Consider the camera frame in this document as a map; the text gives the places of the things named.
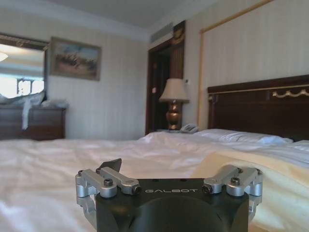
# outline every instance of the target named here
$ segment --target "wooden dresser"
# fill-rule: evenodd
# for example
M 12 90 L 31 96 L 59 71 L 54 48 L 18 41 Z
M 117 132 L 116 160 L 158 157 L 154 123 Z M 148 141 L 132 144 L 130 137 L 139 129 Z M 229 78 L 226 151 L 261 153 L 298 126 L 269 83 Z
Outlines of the wooden dresser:
M 32 107 L 28 128 L 22 129 L 23 106 L 0 105 L 0 140 L 65 138 L 65 109 Z

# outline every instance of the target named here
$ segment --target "mirror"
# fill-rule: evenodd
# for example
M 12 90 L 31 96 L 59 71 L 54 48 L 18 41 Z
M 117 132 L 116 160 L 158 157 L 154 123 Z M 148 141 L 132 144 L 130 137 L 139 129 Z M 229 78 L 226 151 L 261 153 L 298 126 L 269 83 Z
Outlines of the mirror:
M 0 35 L 0 94 L 14 98 L 42 92 L 48 43 Z

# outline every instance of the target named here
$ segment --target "white duvet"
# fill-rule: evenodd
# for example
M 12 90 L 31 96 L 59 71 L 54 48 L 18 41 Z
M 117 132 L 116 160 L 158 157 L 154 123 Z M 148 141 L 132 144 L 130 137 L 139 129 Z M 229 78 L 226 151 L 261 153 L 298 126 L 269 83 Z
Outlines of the white duvet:
M 121 173 L 133 178 L 188 178 L 208 154 L 235 150 L 309 168 L 308 152 L 187 134 L 152 133 L 126 142 L 2 141 L 0 231 L 94 231 L 76 204 L 74 177 L 103 161 L 122 158 Z

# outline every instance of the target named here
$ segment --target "air vent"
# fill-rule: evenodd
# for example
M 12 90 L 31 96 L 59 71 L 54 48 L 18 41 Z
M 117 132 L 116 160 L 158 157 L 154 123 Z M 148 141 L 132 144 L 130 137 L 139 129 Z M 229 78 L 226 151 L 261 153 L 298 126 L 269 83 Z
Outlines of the air vent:
M 173 31 L 173 23 L 169 23 L 165 27 L 163 27 L 162 29 L 160 29 L 157 32 L 155 32 L 154 34 L 152 34 L 150 36 L 150 42 L 152 43 L 152 42 L 160 39 L 161 37 L 171 33 L 172 31 Z

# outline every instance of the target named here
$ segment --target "cream blanket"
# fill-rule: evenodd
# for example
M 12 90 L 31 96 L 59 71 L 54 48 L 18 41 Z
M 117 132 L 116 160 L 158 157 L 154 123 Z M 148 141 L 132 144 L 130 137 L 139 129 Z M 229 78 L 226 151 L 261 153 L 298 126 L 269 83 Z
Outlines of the cream blanket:
M 251 232 L 309 231 L 309 169 L 252 153 L 222 151 L 208 155 L 192 177 L 214 176 L 227 164 L 255 167 L 264 174 L 263 202 L 257 207 Z

